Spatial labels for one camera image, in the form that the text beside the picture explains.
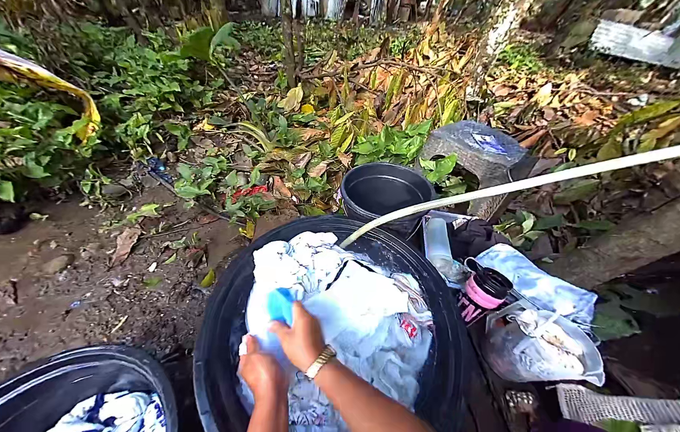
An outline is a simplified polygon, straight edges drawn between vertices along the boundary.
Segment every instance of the plastic bag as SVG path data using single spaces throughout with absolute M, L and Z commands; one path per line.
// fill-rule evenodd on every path
M 582 354 L 577 355 L 575 361 L 571 354 L 557 356 L 555 349 L 551 350 L 552 347 L 538 338 L 531 338 L 520 327 L 518 317 L 527 309 L 534 307 L 521 300 L 487 317 L 483 352 L 489 366 L 500 377 L 517 382 L 586 380 L 604 385 L 601 354 L 580 328 L 563 317 L 552 322 L 582 348 Z M 537 310 L 537 314 L 542 321 L 554 316 L 548 310 Z

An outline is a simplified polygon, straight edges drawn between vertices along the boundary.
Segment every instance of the yellow banana leaf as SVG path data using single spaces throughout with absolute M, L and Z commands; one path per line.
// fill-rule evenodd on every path
M 84 117 L 89 120 L 86 127 L 77 133 L 82 142 L 86 142 L 99 128 L 100 115 L 89 93 L 66 82 L 41 66 L 2 49 L 0 49 L 0 81 L 13 82 L 15 84 L 28 82 L 39 87 L 62 90 L 77 98 L 81 98 L 84 103 Z

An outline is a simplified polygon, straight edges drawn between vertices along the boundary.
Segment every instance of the white hose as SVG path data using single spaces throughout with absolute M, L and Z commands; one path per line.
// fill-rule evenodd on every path
M 662 148 L 660 150 L 652 150 L 652 152 L 632 154 L 630 156 L 623 156 L 622 158 L 610 159 L 609 161 L 595 162 L 594 164 L 587 164 L 580 167 L 570 168 L 559 172 L 552 172 L 550 174 L 538 175 L 537 177 L 525 178 L 516 182 L 506 184 L 499 184 L 490 188 L 479 189 L 465 194 L 454 195 L 453 197 L 440 198 L 438 200 L 423 202 L 422 204 L 415 204 L 401 210 L 392 211 L 391 213 L 380 216 L 379 218 L 365 224 L 363 227 L 354 231 L 340 243 L 341 248 L 346 248 L 353 243 L 357 238 L 364 235 L 367 231 L 394 221 L 410 214 L 418 213 L 420 211 L 432 210 L 434 208 L 447 207 L 455 205 L 460 202 L 471 201 L 476 198 L 488 198 L 495 195 L 509 194 L 511 192 L 518 192 L 524 189 L 536 188 L 543 184 L 562 182 L 563 180 L 570 180 L 578 177 L 585 177 L 587 175 L 594 175 L 600 172 L 613 171 L 616 169 L 633 167 L 635 165 L 648 164 L 650 162 L 659 162 L 666 159 L 680 158 L 680 144 L 673 147 Z

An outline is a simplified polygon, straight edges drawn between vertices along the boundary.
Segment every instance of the gold watch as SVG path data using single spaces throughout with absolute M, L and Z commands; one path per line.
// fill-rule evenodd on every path
M 321 354 L 318 355 L 316 361 L 314 361 L 313 364 L 305 371 L 305 376 L 311 380 L 316 378 L 318 371 L 321 370 L 325 364 L 329 363 L 329 360 L 335 358 L 336 356 L 337 352 L 335 349 L 331 345 L 326 344 L 324 349 L 321 350 Z

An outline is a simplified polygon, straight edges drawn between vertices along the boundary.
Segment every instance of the white cloth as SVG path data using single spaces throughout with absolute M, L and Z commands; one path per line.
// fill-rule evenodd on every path
M 558 311 L 575 324 L 590 329 L 598 294 L 547 274 L 508 244 L 495 244 L 479 254 L 476 261 L 502 273 L 537 308 Z
M 78 402 L 48 432 L 165 432 L 157 394 L 128 391 L 97 394 Z
M 336 246 L 336 241 L 332 233 L 304 232 L 289 242 L 272 241 L 253 253 L 255 284 L 247 304 L 247 329 L 291 378 L 291 430 L 347 428 L 326 396 L 289 363 L 278 339 L 268 332 L 267 299 L 272 290 L 287 288 L 303 301 L 321 322 L 324 338 L 337 350 L 339 361 L 410 409 L 419 391 L 417 376 L 431 347 L 428 325 L 433 315 L 417 281 L 408 274 L 388 277 L 365 257 Z M 251 392 L 241 383 L 245 405 L 251 407 Z

